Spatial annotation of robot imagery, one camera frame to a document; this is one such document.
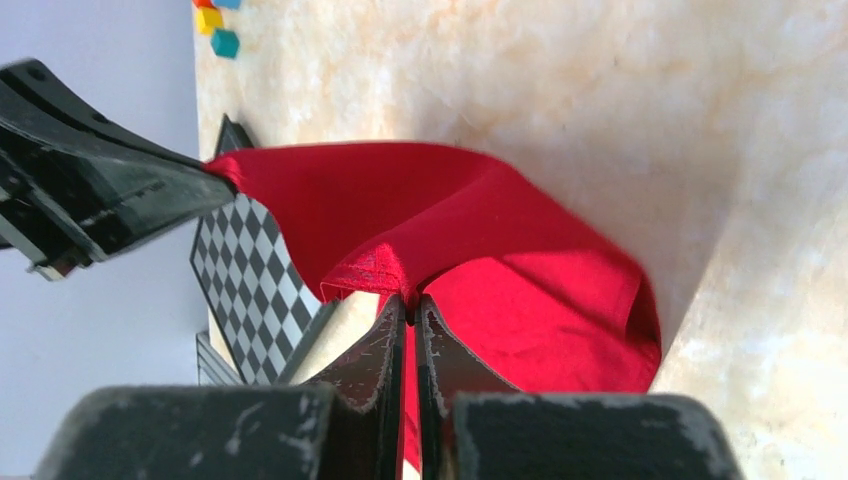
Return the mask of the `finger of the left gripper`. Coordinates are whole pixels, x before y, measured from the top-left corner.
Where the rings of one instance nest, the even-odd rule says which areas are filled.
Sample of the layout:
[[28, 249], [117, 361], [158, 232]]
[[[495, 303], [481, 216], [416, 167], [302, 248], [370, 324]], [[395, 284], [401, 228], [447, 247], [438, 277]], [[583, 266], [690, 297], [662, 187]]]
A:
[[87, 104], [42, 62], [1, 69], [1, 246], [50, 281], [105, 262], [236, 196], [202, 162]]

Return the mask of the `red cloth napkin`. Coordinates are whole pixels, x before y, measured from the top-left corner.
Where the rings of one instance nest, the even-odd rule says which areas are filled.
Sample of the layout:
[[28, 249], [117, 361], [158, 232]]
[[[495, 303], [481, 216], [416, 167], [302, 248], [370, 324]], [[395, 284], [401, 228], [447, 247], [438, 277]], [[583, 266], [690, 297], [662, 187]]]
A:
[[508, 163], [459, 147], [246, 149], [206, 165], [265, 206], [309, 290], [409, 308], [527, 392], [644, 393], [662, 359], [642, 267]]

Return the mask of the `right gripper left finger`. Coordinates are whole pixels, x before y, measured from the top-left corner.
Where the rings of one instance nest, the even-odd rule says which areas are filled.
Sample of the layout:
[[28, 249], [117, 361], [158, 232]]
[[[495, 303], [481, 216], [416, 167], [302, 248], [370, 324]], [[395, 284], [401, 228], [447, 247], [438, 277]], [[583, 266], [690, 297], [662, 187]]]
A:
[[110, 387], [65, 417], [39, 479], [398, 479], [405, 306], [293, 386]]

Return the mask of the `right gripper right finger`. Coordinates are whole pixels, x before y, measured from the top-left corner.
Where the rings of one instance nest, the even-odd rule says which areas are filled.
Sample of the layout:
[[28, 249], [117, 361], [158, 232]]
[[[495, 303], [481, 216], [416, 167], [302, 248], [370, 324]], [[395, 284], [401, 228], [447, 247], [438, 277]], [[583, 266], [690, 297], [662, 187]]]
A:
[[431, 297], [415, 320], [425, 479], [739, 479], [710, 411], [680, 395], [531, 394], [494, 373]]

